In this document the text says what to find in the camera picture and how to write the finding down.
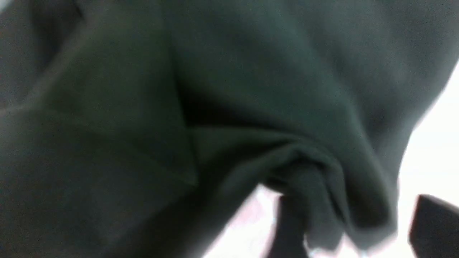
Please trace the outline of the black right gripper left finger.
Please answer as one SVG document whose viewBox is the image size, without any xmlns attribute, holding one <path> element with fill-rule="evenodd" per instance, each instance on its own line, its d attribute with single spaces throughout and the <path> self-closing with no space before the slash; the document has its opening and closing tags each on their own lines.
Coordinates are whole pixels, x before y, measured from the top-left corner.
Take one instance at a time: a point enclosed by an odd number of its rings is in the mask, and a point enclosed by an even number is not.
<svg viewBox="0 0 459 258">
<path fill-rule="evenodd" d="M 268 258 L 308 258 L 305 248 L 305 212 L 292 196 L 279 198 L 276 229 Z"/>
</svg>

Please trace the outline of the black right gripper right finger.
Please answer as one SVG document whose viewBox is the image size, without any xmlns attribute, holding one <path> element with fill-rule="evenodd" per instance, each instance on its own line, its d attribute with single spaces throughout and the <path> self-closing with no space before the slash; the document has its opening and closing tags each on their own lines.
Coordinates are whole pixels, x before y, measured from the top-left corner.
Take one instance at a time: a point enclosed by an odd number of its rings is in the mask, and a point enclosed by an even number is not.
<svg viewBox="0 0 459 258">
<path fill-rule="evenodd" d="M 457 258 L 458 207 L 432 195 L 419 195 L 409 233 L 409 243 L 417 258 Z"/>
</svg>

